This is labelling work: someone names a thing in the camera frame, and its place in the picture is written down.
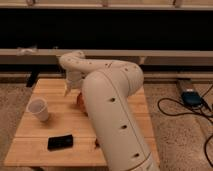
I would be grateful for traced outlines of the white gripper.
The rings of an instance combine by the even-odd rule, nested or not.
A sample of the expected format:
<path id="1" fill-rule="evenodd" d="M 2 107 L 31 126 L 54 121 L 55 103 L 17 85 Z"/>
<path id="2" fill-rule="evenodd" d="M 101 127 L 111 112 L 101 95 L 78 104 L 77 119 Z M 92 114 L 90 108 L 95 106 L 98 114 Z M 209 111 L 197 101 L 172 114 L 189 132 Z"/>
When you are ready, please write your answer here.
<path id="1" fill-rule="evenodd" d="M 78 71 L 66 71 L 64 96 L 67 96 L 72 89 L 80 89 L 83 79 Z"/>

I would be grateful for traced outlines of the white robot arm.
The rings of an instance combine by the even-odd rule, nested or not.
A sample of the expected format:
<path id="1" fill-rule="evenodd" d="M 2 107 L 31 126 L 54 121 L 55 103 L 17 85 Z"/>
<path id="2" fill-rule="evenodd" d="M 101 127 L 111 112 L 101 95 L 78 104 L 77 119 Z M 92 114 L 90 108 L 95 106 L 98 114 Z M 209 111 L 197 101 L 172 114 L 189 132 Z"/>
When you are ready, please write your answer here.
<path id="1" fill-rule="evenodd" d="M 136 123 L 127 98 L 143 86 L 143 72 L 132 62 L 87 59 L 73 51 L 59 58 L 66 92 L 79 88 L 110 171 L 160 171 Z"/>

